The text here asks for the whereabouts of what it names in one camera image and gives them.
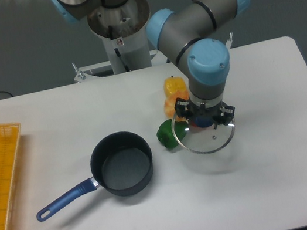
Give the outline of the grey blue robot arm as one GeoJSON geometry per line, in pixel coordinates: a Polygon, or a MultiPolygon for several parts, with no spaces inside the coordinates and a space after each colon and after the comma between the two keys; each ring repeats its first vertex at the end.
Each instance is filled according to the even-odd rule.
{"type": "Polygon", "coordinates": [[[86,18],[116,74],[148,67],[150,46],[162,52],[189,80],[189,97],[176,101],[176,116],[202,128],[233,122],[235,109],[223,101],[229,49],[210,35],[251,0],[191,0],[179,13],[153,14],[146,0],[51,1],[68,22],[86,18]]]}

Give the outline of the grey silver gripper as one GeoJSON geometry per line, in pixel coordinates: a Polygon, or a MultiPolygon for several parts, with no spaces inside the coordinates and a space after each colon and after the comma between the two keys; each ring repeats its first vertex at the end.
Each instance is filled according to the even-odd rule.
{"type": "Polygon", "coordinates": [[[212,117],[215,127],[220,125],[234,125],[235,107],[222,105],[223,93],[214,99],[202,99],[193,93],[189,95],[189,101],[176,98],[175,114],[178,118],[188,120],[190,117],[212,117]]]}

